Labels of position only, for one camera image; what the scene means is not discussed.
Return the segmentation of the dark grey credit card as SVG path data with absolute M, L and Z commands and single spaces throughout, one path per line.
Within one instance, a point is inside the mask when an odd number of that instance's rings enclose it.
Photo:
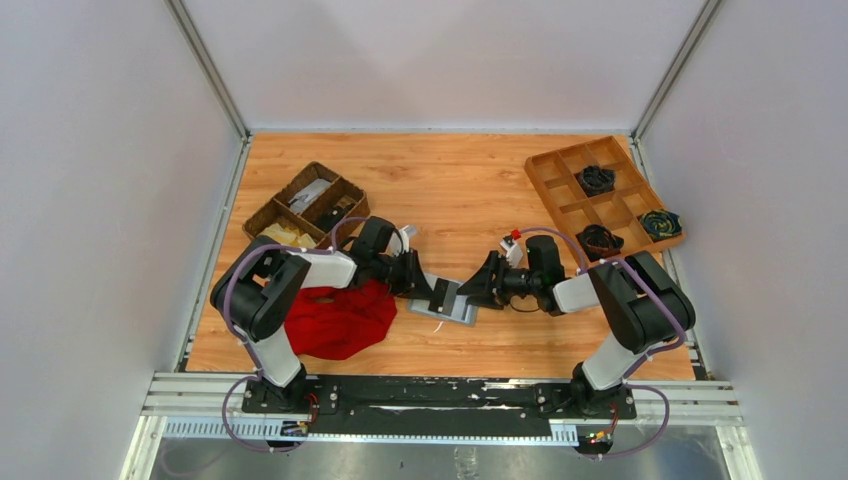
M 447 279 L 438 278 L 433 287 L 428 310 L 440 315 L 449 315 L 453 311 L 455 298 L 456 285 Z

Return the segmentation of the grey card holder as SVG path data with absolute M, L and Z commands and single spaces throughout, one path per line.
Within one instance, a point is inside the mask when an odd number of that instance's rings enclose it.
M 435 293 L 435 299 L 410 299 L 407 302 L 408 312 L 469 327 L 475 325 L 478 307 L 469 303 L 468 296 L 459 294 L 461 282 L 430 273 L 424 276 Z

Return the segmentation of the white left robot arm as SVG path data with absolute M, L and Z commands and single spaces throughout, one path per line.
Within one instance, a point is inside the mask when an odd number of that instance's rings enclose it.
M 286 391 L 305 377 L 305 367 L 284 330 L 303 289 L 346 289 L 375 280 L 393 296 L 434 298 L 405 232 L 371 216 L 351 246 L 343 249 L 337 232 L 350 222 L 343 219 L 334 226 L 331 245 L 325 249 L 287 246 L 260 235 L 213 286 L 209 302 L 244 345 L 256 368 L 254 381 Z

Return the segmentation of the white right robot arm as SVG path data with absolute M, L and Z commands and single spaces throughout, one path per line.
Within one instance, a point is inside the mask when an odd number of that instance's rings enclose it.
M 522 234 L 527 238 L 520 244 Z M 610 333 L 575 367 L 571 391 L 586 398 L 615 392 L 650 357 L 684 343 L 696 322 L 694 307 L 646 251 L 608 257 L 595 266 L 582 259 L 576 274 L 567 276 L 555 241 L 559 234 L 547 227 L 513 231 L 502 251 L 491 251 L 458 293 L 489 309 L 531 296 L 551 316 L 600 308 Z

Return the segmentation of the yellow cards in basket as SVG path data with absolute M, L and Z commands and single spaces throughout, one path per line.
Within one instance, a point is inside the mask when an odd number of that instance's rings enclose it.
M 264 228 L 260 232 L 260 235 L 269 237 L 282 245 L 309 249 L 317 247 L 314 238 L 308 233 L 303 233 L 298 228 L 284 227 L 278 223 Z

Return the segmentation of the grey card in basket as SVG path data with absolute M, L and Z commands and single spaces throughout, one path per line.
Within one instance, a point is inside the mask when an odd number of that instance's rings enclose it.
M 288 203 L 288 208 L 296 213 L 300 214 L 305 211 L 324 191 L 326 191 L 330 185 L 331 181 L 317 178 L 313 180 L 311 183 L 306 185 L 304 188 L 295 193 Z

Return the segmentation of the black item in basket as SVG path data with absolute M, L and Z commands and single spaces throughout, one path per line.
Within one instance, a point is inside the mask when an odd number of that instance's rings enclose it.
M 340 198 L 317 218 L 315 226 L 323 232 L 330 232 L 353 209 L 355 204 L 356 202 L 348 196 Z

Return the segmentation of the dark rolled belt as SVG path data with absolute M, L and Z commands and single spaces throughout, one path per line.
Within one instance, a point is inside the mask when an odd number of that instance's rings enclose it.
M 624 239 L 602 225 L 587 225 L 576 235 L 579 245 L 590 262 L 618 255 Z

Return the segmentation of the brown woven basket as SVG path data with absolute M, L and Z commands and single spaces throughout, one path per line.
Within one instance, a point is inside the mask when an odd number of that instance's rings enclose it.
M 313 161 L 253 213 L 242 231 L 253 239 L 269 227 L 288 227 L 325 248 L 351 236 L 369 216 L 365 190 Z

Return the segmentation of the red cloth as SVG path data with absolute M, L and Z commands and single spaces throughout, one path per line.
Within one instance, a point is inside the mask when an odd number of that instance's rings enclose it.
M 316 287 L 298 293 L 283 326 L 297 355 L 346 360 L 382 342 L 397 315 L 389 286 Z

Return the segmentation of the wooden compartment tray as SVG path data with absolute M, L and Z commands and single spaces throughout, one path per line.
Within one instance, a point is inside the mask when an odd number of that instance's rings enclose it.
M 579 264 L 639 251 L 658 253 L 686 238 L 683 220 L 666 207 L 612 136 L 536 154 L 525 173 Z

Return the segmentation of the black rolled belt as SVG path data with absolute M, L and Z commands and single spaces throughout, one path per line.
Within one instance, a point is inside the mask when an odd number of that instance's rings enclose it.
M 594 197 L 614 190 L 616 173 L 612 169 L 590 165 L 578 172 L 575 179 L 587 197 Z

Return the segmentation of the blue yellow rolled tie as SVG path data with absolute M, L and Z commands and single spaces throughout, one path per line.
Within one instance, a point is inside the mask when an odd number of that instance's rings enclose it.
M 639 216 L 638 220 L 653 242 L 675 238 L 683 233 L 680 216 L 664 209 L 649 210 Z

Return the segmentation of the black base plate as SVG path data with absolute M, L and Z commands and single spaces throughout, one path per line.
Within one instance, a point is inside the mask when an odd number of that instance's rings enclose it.
M 553 420 L 633 420 L 631 397 L 573 395 L 567 380 L 309 375 L 286 391 L 249 381 L 241 410 L 304 414 L 324 434 L 529 438 Z

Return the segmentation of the aluminium frame rail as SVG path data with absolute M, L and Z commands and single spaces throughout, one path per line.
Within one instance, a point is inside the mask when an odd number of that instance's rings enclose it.
M 740 427 L 724 381 L 633 381 L 581 407 L 563 379 L 313 375 L 285 409 L 241 374 L 158 373 L 142 412 L 176 438 L 577 446 L 634 427 Z

